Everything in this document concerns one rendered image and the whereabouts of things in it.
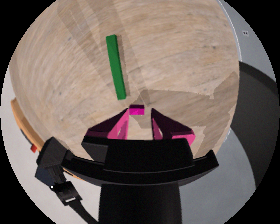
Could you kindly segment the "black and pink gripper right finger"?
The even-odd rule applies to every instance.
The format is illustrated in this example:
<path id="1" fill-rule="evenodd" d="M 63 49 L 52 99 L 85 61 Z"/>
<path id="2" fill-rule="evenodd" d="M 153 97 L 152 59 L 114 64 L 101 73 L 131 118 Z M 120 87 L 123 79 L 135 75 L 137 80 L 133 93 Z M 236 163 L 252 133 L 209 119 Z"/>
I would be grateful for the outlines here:
<path id="1" fill-rule="evenodd" d="M 154 108 L 151 108 L 151 127 L 153 140 L 186 138 L 191 145 L 196 137 L 191 128 L 161 114 Z"/>

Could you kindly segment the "green rod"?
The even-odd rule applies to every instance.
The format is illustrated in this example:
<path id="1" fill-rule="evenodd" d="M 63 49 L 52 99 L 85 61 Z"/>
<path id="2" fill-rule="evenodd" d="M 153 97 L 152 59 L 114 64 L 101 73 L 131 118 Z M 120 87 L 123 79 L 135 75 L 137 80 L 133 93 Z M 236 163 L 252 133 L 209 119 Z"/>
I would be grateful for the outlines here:
<path id="1" fill-rule="evenodd" d="M 117 99 L 124 100 L 127 95 L 122 74 L 117 36 L 115 34 L 106 36 L 106 43 Z"/>

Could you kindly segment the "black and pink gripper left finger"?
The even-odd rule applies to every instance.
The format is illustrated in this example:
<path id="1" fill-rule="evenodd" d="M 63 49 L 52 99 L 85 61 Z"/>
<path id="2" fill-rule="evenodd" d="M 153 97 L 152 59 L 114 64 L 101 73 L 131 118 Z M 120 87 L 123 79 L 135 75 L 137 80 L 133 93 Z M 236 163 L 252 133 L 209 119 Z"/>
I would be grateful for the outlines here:
<path id="1" fill-rule="evenodd" d="M 128 123 L 129 123 L 129 109 L 126 108 L 119 114 L 89 128 L 85 136 L 89 135 L 89 136 L 97 136 L 97 137 L 107 137 L 108 139 L 127 140 Z M 119 131 L 120 133 L 118 135 Z"/>

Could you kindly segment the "small magenta block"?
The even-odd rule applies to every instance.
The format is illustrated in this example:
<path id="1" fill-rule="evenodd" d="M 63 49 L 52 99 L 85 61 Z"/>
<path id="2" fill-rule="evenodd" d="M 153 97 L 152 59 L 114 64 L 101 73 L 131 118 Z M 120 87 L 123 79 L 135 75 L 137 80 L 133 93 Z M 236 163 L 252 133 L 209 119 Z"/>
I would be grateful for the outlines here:
<path id="1" fill-rule="evenodd" d="M 130 105 L 130 115 L 144 115 L 144 105 Z"/>

